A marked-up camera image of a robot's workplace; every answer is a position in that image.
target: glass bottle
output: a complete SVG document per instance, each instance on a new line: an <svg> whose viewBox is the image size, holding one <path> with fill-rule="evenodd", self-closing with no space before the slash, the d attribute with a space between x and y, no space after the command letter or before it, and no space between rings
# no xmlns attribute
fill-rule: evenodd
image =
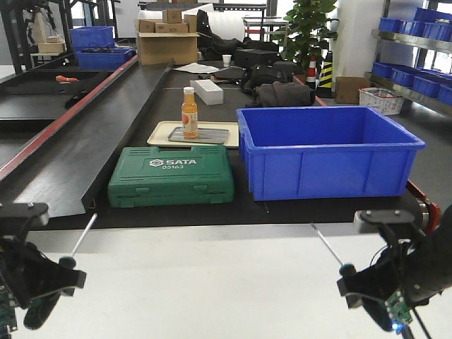
<svg viewBox="0 0 452 339"><path fill-rule="evenodd" d="M184 138L196 138L198 136L198 105L195 102L195 90L193 87L184 87L182 126Z"/></svg>

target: potted plant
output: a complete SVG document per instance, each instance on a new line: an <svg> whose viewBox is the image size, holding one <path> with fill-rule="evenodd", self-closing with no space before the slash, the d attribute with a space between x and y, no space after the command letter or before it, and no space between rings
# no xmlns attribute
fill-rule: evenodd
<svg viewBox="0 0 452 339"><path fill-rule="evenodd" d="M282 55L307 69L311 56L315 56L318 67L323 61L322 50L329 49L328 39L337 33L328 28L328 23L338 19L326 14L336 9L337 0L294 0L294 7L287 12L289 21L287 45Z"/></svg>

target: white foam block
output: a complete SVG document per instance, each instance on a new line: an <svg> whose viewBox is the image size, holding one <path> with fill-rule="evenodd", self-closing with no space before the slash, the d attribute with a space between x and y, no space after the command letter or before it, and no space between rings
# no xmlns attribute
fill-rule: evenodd
<svg viewBox="0 0 452 339"><path fill-rule="evenodd" d="M212 80L191 80L190 86L206 105L218 105L223 103L223 90Z"/></svg>

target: circuit board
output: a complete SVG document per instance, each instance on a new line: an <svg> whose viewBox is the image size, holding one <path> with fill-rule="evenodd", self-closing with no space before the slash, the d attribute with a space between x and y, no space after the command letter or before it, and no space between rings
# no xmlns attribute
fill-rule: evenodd
<svg viewBox="0 0 452 339"><path fill-rule="evenodd" d="M396 290L386 301L386 311L389 318L399 324L408 325L412 321L410 308L400 290Z"/></svg>
<svg viewBox="0 0 452 339"><path fill-rule="evenodd" d="M14 311L14 300L11 299L9 291L0 285L0 328L8 327L11 332L17 330L16 312Z"/></svg>

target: blue storage bin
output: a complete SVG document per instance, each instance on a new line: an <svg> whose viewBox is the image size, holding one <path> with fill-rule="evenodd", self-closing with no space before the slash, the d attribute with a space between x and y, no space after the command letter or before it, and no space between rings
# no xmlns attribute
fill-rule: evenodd
<svg viewBox="0 0 452 339"><path fill-rule="evenodd" d="M389 79L391 77L392 71L393 65L383 62L374 62L374 66L372 67L372 74L374 74L375 76L380 76L382 78Z"/></svg>
<svg viewBox="0 0 452 339"><path fill-rule="evenodd" d="M80 69L114 70L135 54L133 49L111 49L111 53L76 53Z"/></svg>
<svg viewBox="0 0 452 339"><path fill-rule="evenodd" d="M425 143L371 107L238 109L254 199L399 196Z"/></svg>
<svg viewBox="0 0 452 339"><path fill-rule="evenodd" d="M399 33L421 37L424 34L425 24L420 21L402 21Z"/></svg>
<svg viewBox="0 0 452 339"><path fill-rule="evenodd" d="M435 23L437 19L452 20L452 14L438 12L433 9L425 9L418 7L415 14L415 21L424 23Z"/></svg>
<svg viewBox="0 0 452 339"><path fill-rule="evenodd" d="M419 92L427 97L438 97L439 86L446 84L449 81L438 76L415 76L415 81L412 84L412 90Z"/></svg>
<svg viewBox="0 0 452 339"><path fill-rule="evenodd" d="M72 50L73 50L74 53L77 53L77 52L83 51L84 49L95 49L95 48L108 48L108 49L112 49L112 48L114 48L114 43L112 43L112 44L106 44L105 46L99 46L99 47L93 47L93 46L91 46L91 47L89 47L89 46L84 46L84 47L72 47Z"/></svg>
<svg viewBox="0 0 452 339"><path fill-rule="evenodd" d="M379 30L384 32L395 32L399 31L400 24L402 20L394 18L380 18Z"/></svg>
<svg viewBox="0 0 452 339"><path fill-rule="evenodd" d="M90 26L69 30L73 47L96 48L114 44L113 26Z"/></svg>
<svg viewBox="0 0 452 339"><path fill-rule="evenodd" d="M440 85L438 100L445 104L452 105L452 82L450 85Z"/></svg>
<svg viewBox="0 0 452 339"><path fill-rule="evenodd" d="M393 73L391 74L391 81L393 83L397 83L398 85L411 88L415 80L415 76L420 74L422 74L422 71L411 67L404 69L394 68Z"/></svg>
<svg viewBox="0 0 452 339"><path fill-rule="evenodd" d="M452 35L452 25L449 23L425 23L423 37L449 41Z"/></svg>

